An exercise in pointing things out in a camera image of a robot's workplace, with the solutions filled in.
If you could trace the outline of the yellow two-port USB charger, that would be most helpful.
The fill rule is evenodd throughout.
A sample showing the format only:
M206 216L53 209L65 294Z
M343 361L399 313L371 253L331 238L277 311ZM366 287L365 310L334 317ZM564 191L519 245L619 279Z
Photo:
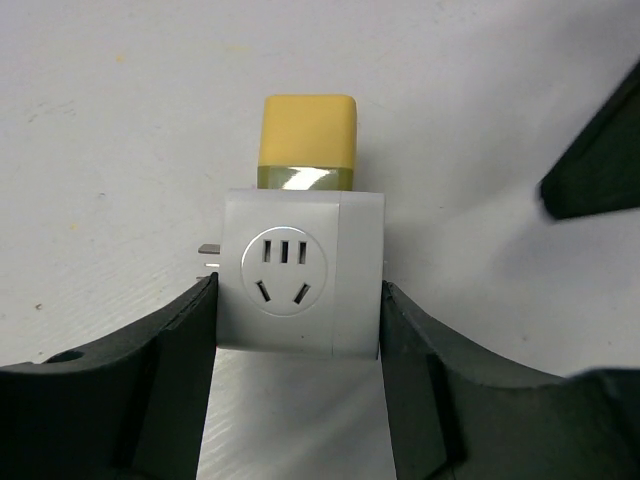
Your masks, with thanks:
M266 98L256 186L277 190L353 189L357 104L343 94Z

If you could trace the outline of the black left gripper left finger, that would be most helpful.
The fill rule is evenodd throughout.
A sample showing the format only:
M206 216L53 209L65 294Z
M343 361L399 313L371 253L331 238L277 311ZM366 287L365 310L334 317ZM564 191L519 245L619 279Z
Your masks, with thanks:
M42 363L1 370L5 479L193 479L216 354L218 279Z

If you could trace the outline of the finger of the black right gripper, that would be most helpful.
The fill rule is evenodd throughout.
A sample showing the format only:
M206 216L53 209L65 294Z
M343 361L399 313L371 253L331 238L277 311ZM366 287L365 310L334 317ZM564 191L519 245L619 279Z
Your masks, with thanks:
M569 220L639 207L639 67L541 180L546 214Z

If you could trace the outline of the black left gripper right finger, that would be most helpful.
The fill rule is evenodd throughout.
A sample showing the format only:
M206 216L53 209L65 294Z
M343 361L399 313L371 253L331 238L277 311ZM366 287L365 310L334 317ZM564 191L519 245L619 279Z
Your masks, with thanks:
M439 322L396 285L381 300L381 364L400 479L635 479L639 373L560 377Z

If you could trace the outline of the white cube socket adapter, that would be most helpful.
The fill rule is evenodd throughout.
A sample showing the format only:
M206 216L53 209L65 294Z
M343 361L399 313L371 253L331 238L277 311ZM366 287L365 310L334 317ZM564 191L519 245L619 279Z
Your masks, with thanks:
M376 359L385 197L354 191L234 189L218 273L221 349Z

